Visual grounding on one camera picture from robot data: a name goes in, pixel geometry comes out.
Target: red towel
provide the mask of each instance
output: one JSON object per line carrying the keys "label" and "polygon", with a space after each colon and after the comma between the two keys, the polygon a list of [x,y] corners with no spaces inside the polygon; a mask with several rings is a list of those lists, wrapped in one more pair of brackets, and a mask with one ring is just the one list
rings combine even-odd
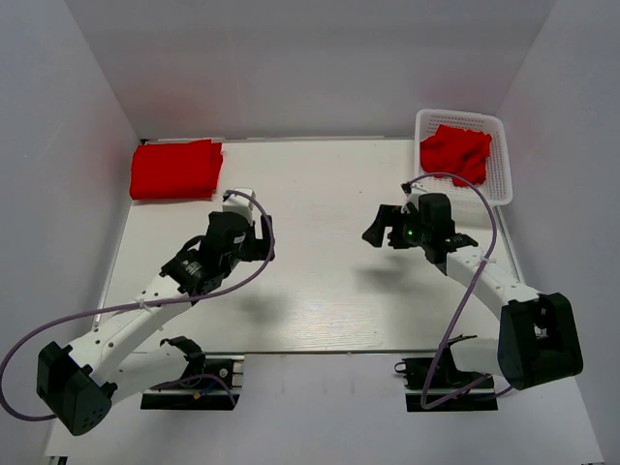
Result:
{"label": "red towel", "polygon": [[210,199],[222,168],[222,144],[211,140],[141,145],[129,195],[146,199]]}
{"label": "red towel", "polygon": [[[486,180],[486,159],[491,153],[491,141],[489,134],[442,124],[434,136],[420,143],[420,164],[426,172],[450,172],[472,184],[482,184]],[[466,185],[458,179],[453,179],[452,184],[457,187]]]}

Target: white table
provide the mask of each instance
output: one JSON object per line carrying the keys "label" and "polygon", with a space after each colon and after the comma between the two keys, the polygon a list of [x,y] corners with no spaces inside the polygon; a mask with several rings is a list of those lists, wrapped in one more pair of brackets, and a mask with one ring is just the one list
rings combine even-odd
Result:
{"label": "white table", "polygon": [[[380,203],[401,204],[412,175],[411,140],[255,141],[224,145],[220,192],[252,187],[273,216],[276,260],[246,288],[197,304],[141,350],[185,335],[209,352],[432,350],[463,287],[421,249],[374,249],[361,234]],[[136,296],[190,237],[204,233],[213,201],[139,203],[129,212],[106,305]],[[458,225],[482,247],[488,218]],[[504,243],[495,259],[510,269]],[[241,263],[224,287],[256,269]],[[456,333],[497,335],[498,322],[475,298]]]}
{"label": "white table", "polygon": [[[463,288],[421,250],[375,250],[360,239],[380,203],[399,204],[411,176],[410,140],[226,143],[220,191],[249,186],[273,215],[276,260],[231,295],[196,305],[139,349],[185,335],[218,353],[408,352],[434,349]],[[107,305],[131,299],[189,237],[214,201],[135,203]],[[458,230],[486,246],[488,219]],[[510,269],[503,241],[494,254]],[[256,265],[243,263],[226,285]],[[496,335],[475,299],[456,333]],[[500,399],[498,412],[408,414],[399,354],[249,355],[233,412],[140,411],[133,396],[93,432],[56,422],[48,456],[109,463],[480,463],[579,465],[601,461],[576,382]],[[497,380],[500,387],[503,380]]]}

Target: folded red cloth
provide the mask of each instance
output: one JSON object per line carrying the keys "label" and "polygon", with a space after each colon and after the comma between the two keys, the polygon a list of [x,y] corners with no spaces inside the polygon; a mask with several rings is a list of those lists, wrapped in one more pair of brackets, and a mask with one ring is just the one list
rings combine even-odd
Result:
{"label": "folded red cloth", "polygon": [[222,162],[222,144],[211,140],[141,145],[134,153],[129,195],[135,201],[210,199]]}
{"label": "folded red cloth", "polygon": [[[491,153],[491,141],[489,134],[442,124],[434,136],[420,143],[420,164],[426,172],[450,172],[472,184],[482,184],[486,180],[486,159]],[[458,179],[453,179],[452,184],[466,186]]]}

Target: white wall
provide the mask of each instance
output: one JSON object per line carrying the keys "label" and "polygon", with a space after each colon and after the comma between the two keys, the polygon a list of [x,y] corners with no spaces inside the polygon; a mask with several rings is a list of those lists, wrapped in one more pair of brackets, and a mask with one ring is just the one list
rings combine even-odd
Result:
{"label": "white wall", "polygon": [[495,112],[553,0],[68,0],[141,138],[410,135]]}
{"label": "white wall", "polygon": [[607,463],[620,463],[620,4],[560,1],[498,110],[530,284],[565,293],[585,369],[577,378]]}
{"label": "white wall", "polygon": [[[61,0],[0,3],[0,354],[28,330],[96,304],[128,202],[136,136]],[[36,338],[7,370],[12,404],[48,410]],[[48,425],[0,411],[0,461],[39,463]]]}

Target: white plastic basket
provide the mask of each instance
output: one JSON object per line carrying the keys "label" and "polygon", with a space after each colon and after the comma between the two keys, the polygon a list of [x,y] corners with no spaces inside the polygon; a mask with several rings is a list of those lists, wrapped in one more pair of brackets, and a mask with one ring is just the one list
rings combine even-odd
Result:
{"label": "white plastic basket", "polygon": [[[416,116],[416,160],[414,176],[424,174],[419,162],[419,143],[435,134],[440,124],[453,128],[483,131],[493,137],[491,154],[486,161],[486,181],[476,186],[491,206],[506,205],[512,200],[511,165],[502,121],[494,116],[447,109],[422,109]],[[446,194],[457,208],[481,205],[480,198],[469,187],[454,187],[451,179],[427,177],[419,182],[429,192]]]}

